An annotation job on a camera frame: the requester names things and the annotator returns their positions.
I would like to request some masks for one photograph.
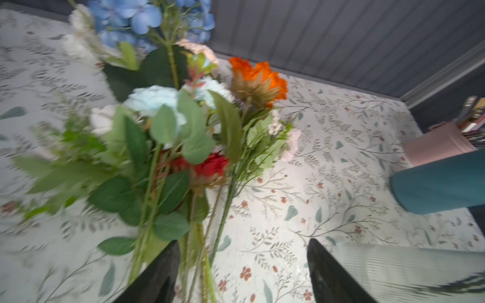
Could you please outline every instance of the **gray panel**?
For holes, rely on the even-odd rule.
[[[471,2],[464,2],[462,6],[450,13],[450,17],[444,17],[440,23],[433,25],[433,29],[423,31],[425,35],[412,43],[412,48],[403,54],[396,54],[393,63],[374,81],[376,85],[373,88],[388,91],[387,87],[392,84],[392,81],[399,77],[400,73],[408,68],[416,58],[425,54],[429,49],[440,48],[441,43],[450,40],[450,33],[459,30],[474,13],[479,11],[474,5],[471,5]]]
[[[11,1],[71,11],[65,0]],[[302,77],[402,96],[484,41],[483,9],[484,0],[213,0],[208,45]]]

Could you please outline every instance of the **flower stem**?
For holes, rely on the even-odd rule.
[[[180,84],[178,82],[177,65],[175,64],[174,47],[172,44],[170,44],[170,42],[166,43],[165,47],[167,48],[168,61],[170,62],[170,69],[172,70],[172,78],[174,81],[174,86],[176,89],[179,89]]]
[[[153,152],[150,172],[148,174],[148,185],[146,187],[145,197],[143,198],[143,202],[141,205],[141,220],[140,220],[140,224],[138,225],[138,237],[135,242],[135,249],[134,249],[133,258],[132,258],[133,265],[129,273],[128,285],[130,285],[131,283],[133,283],[133,281],[136,280],[136,278],[140,274],[140,269],[142,267],[142,251],[144,250],[144,247],[145,247],[143,245],[143,242],[144,242],[146,233],[148,232],[146,229],[144,219],[146,217],[146,211],[148,209],[148,203],[150,200],[150,193],[151,193],[152,184],[153,184],[153,178],[155,176],[155,170],[157,168],[158,158],[160,156],[161,149],[162,149],[162,145],[157,144],[155,147],[155,151]]]

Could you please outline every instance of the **pen holder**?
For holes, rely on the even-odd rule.
[[[404,143],[403,150],[413,166],[477,150],[455,123],[448,122],[417,139]]]

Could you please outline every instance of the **small red flower print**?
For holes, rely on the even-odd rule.
[[[311,301],[311,297],[313,295],[310,291],[308,291],[308,289],[305,289],[305,293],[303,294],[303,296],[305,297],[305,301]]]
[[[16,204],[14,201],[10,201],[10,202],[7,202],[5,203],[4,205],[1,206],[1,212],[4,212],[4,213],[11,213],[12,211],[14,211],[16,208]]]
[[[242,268],[242,272],[240,275],[241,279],[244,279],[245,281],[249,280],[251,278],[251,269],[249,267],[244,266]]]
[[[175,295],[178,299],[182,299],[182,292],[180,290],[180,285],[175,285]]]
[[[219,282],[219,285],[218,285],[219,291],[222,291],[222,292],[226,291],[227,290],[226,285],[227,285],[227,280],[221,280],[221,282]]]

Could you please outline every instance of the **floral tablecloth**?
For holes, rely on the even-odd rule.
[[[123,290],[130,255],[103,255],[97,244],[136,234],[115,216],[82,201],[53,216],[19,225],[16,202],[31,180],[10,158],[40,152],[30,128],[62,125],[67,110],[114,103],[103,74],[63,54],[69,26],[11,10],[0,11],[0,301],[111,302]],[[221,72],[228,75],[222,61]],[[401,143],[420,131],[399,102],[283,76],[289,98],[282,113],[303,135],[290,163],[248,185],[233,201],[213,274],[220,302],[314,301],[306,245],[331,249],[341,241],[485,250],[467,209],[428,216],[408,213],[388,180],[409,167]],[[210,192],[211,202],[215,193]]]

